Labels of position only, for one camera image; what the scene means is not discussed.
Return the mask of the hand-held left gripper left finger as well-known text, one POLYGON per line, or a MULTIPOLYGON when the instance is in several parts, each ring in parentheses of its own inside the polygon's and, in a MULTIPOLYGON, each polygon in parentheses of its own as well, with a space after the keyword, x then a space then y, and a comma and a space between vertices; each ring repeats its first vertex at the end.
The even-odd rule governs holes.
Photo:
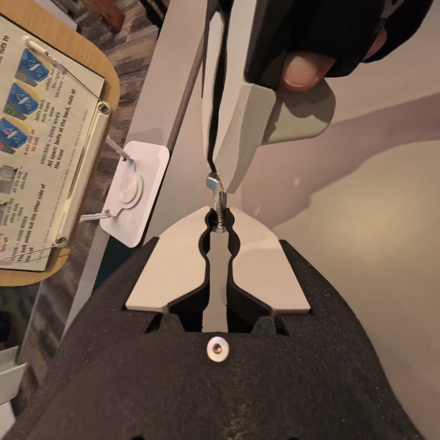
POLYGON ((185 331, 201 332, 210 296, 211 208, 203 207, 158 238, 125 307, 175 314, 185 331))

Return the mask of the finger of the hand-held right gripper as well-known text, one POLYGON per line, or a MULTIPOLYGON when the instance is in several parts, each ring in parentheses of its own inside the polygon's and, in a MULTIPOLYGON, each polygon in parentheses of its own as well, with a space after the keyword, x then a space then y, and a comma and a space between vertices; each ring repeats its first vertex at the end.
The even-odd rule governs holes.
POLYGON ((212 158, 216 140, 212 140, 211 123, 223 32, 224 17, 220 2, 208 1, 202 49, 202 136, 204 156, 211 172, 216 172, 212 158))
POLYGON ((228 23, 225 76, 213 164, 224 192, 233 194, 262 144, 276 92, 245 80, 257 1, 234 1, 228 23))

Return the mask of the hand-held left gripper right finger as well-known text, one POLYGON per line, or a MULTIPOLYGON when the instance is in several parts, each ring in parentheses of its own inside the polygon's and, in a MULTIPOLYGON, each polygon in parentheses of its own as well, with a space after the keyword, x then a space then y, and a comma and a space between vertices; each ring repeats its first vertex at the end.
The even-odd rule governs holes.
POLYGON ((227 214, 229 332, 251 332, 261 317, 277 327, 284 316, 311 310, 303 289, 276 235, 236 207, 227 214))

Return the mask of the silver hex bolt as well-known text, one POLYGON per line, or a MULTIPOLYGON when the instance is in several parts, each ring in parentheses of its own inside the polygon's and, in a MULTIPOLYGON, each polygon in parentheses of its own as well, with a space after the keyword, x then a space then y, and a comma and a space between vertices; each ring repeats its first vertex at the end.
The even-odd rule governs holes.
POLYGON ((227 194, 216 173, 209 173, 206 177, 206 186, 212 190, 213 210, 216 214, 214 224, 226 226, 227 223, 227 194))

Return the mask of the person's right hand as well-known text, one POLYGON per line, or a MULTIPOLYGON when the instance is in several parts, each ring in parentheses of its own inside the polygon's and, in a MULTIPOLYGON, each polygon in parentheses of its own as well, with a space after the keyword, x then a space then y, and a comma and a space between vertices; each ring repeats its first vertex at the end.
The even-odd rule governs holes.
POLYGON ((373 57, 386 43, 379 27, 336 26, 310 30, 286 57, 281 83, 289 91, 308 91, 324 78, 345 77, 373 57))

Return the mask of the white page holder bar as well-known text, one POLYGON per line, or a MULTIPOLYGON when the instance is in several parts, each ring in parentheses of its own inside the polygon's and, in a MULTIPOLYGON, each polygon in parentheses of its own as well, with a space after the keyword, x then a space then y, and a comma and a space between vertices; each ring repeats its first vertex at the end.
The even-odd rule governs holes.
POLYGON ((72 159, 70 164, 73 165, 73 168, 69 168, 65 173, 62 192, 57 200, 54 224, 50 231, 50 238, 53 238, 52 248, 66 247, 74 227, 79 222, 80 206, 110 116, 111 107, 109 104, 102 100, 98 101, 84 141, 82 144, 76 142, 74 145, 76 149, 81 146, 80 155, 72 159))

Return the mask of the white box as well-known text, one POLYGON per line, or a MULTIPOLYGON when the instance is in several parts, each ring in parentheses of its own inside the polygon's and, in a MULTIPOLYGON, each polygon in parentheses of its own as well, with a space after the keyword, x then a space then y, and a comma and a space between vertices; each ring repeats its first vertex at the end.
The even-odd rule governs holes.
POLYGON ((18 363, 19 346, 4 349, 0 353, 0 437, 15 422, 11 401, 17 396, 26 369, 26 363, 18 363))

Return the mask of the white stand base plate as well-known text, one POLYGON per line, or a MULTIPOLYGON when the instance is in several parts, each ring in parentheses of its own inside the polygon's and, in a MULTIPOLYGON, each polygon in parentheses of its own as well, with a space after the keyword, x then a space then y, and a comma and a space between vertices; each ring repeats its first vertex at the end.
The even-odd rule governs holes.
POLYGON ((168 162, 168 147, 130 141, 124 146, 128 159, 122 157, 116 168, 100 227, 129 248, 140 244, 157 198, 168 162))

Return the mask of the wooden post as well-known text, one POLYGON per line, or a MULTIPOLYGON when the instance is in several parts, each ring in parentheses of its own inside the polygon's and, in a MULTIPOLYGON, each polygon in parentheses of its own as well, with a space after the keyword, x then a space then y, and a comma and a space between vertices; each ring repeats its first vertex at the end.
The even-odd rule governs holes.
POLYGON ((102 21, 113 34, 118 34, 124 25, 125 14, 112 0, 80 0, 80 3, 102 21))

